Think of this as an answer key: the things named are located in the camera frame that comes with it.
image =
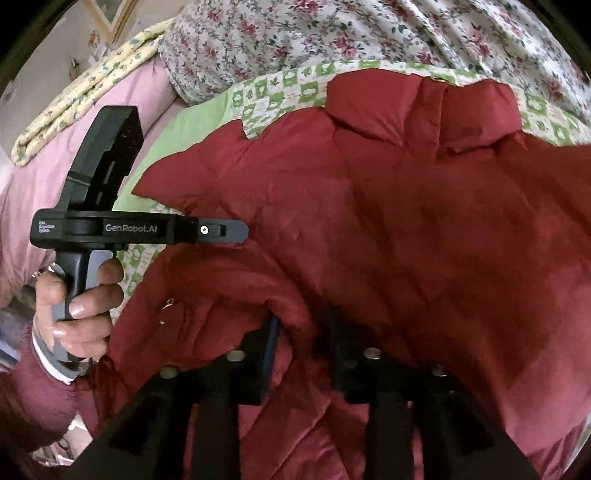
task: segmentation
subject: red sleeve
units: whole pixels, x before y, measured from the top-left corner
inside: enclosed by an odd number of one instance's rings
[[[51,375],[34,352],[31,329],[25,332],[21,360],[0,374],[0,423],[27,452],[59,440],[76,415],[74,389]]]

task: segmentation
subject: metal pin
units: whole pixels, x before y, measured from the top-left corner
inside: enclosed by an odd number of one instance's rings
[[[363,351],[363,356],[368,360],[379,360],[382,356],[382,352],[379,348],[371,346]]]
[[[226,353],[226,358],[229,362],[242,362],[246,354],[242,350],[230,350]]]
[[[168,299],[166,301],[166,305],[164,307],[162,307],[162,310],[166,310],[168,307],[171,307],[174,305],[174,299]]]

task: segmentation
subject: fingernail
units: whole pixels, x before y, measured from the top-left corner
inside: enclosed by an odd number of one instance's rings
[[[80,303],[70,303],[70,315],[74,318],[80,316],[84,312],[84,306]]]

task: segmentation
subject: quilted fabric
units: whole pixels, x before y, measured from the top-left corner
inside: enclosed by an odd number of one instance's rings
[[[270,309],[282,336],[267,403],[240,411],[243,478],[361,479],[367,409],[331,391],[317,342],[333,304],[369,344],[448,368],[558,478],[591,403],[590,154],[521,132],[507,86],[382,70],[337,77],[325,109],[257,140],[225,125],[150,167],[134,194],[242,219],[250,239],[154,261],[94,394],[81,393],[87,425],[163,364],[235,347]]]

